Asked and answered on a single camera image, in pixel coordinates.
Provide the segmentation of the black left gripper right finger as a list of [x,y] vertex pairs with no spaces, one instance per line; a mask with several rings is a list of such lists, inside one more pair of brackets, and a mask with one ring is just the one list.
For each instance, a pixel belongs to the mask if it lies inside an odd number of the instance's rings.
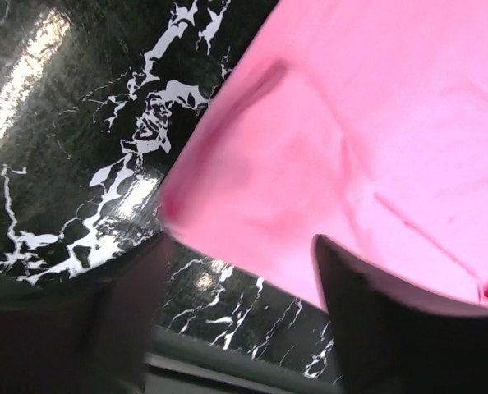
[[488,307],[421,289],[314,239],[346,393],[488,393]]

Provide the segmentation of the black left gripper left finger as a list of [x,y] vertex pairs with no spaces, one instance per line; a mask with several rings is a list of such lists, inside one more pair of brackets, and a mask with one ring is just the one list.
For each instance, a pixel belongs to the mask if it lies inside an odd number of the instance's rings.
[[72,279],[0,277],[0,393],[140,393],[173,241],[158,234]]

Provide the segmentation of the pink t-shirt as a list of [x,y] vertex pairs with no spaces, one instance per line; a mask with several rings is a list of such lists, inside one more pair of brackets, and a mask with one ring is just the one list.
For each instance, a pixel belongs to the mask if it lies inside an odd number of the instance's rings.
[[181,243],[324,308],[316,238],[488,314],[488,1],[282,1],[159,192]]

